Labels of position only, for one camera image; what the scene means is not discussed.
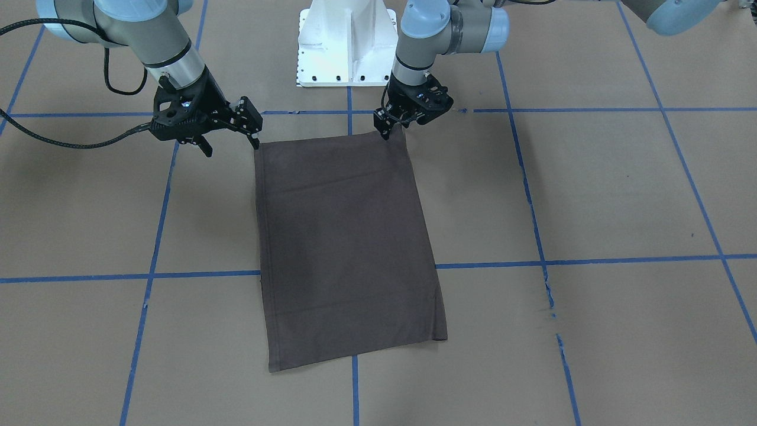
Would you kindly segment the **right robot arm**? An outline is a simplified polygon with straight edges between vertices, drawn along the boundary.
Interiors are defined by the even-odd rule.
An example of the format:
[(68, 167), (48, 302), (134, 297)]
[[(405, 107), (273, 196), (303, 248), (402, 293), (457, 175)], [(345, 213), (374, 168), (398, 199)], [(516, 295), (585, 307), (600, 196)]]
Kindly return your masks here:
[(158, 140), (196, 145), (206, 157), (205, 134), (227, 129), (260, 146), (263, 119), (248, 97), (225, 99), (184, 26), (180, 14), (192, 1), (38, 1), (38, 16), (64, 40), (129, 47), (155, 78), (153, 116), (148, 131)]

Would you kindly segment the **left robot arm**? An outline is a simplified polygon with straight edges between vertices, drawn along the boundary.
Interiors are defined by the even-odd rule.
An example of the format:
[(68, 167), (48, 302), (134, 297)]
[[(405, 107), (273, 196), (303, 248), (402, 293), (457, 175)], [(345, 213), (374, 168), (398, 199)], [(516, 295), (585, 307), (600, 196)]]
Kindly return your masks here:
[(384, 140), (395, 127), (425, 125), (454, 100), (432, 74), (438, 56), (496, 52), (509, 38), (503, 1), (409, 1), (400, 20), (392, 72), (374, 111)]

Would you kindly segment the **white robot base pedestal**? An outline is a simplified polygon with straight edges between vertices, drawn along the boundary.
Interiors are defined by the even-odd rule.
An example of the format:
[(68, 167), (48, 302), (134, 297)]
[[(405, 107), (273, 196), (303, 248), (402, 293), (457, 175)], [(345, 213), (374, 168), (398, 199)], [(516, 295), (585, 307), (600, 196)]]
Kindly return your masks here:
[(298, 18), (296, 83), (303, 88), (389, 82), (397, 14), (383, 1), (313, 1)]

